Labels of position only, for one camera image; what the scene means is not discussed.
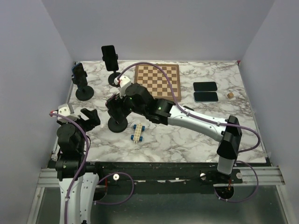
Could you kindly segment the teal phone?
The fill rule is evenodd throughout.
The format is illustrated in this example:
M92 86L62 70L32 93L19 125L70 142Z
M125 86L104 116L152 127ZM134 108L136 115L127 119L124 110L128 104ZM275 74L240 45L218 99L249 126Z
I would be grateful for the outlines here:
M218 95L216 92L194 92L195 102L218 102Z

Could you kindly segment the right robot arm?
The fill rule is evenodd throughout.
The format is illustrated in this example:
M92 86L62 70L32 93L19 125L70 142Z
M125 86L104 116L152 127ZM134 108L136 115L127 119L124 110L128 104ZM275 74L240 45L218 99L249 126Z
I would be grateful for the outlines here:
M231 179L242 138L237 117L222 119L204 116L173 101L153 98L145 87L137 83L129 84L110 97L106 101L106 107L108 114L117 124L124 122L133 112L152 123L187 128L214 139L219 142L215 178L221 183Z

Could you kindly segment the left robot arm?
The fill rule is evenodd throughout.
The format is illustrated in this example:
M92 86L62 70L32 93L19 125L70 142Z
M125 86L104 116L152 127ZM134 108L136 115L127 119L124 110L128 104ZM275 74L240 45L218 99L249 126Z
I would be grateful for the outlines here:
M103 172L86 161L90 143L86 133L100 125L97 110L81 109L88 118L76 114L71 104L58 107L57 144L60 152L55 170L60 188L61 224L91 223L91 208L96 185L103 181Z

